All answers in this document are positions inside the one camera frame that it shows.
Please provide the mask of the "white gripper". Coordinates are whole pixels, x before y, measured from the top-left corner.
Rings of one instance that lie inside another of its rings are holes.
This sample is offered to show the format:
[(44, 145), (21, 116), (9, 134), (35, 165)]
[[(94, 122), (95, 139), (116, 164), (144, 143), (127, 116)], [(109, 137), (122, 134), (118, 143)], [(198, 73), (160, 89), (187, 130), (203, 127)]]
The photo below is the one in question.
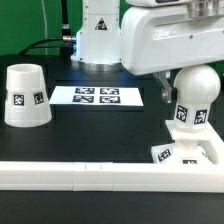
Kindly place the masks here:
[(177, 100), (167, 70), (224, 59), (224, 15), (191, 18), (186, 4), (131, 7), (121, 24), (121, 62), (134, 75), (154, 73), (166, 103)]

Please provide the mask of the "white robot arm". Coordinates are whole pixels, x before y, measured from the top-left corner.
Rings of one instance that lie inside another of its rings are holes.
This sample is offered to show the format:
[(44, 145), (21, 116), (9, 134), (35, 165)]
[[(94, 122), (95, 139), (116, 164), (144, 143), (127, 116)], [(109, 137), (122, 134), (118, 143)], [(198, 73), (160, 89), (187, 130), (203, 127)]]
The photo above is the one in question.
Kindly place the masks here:
[(224, 0), (83, 0), (83, 23), (76, 34), (74, 65), (92, 71), (124, 67), (152, 74), (163, 99), (177, 99), (169, 85), (173, 69), (224, 60)]

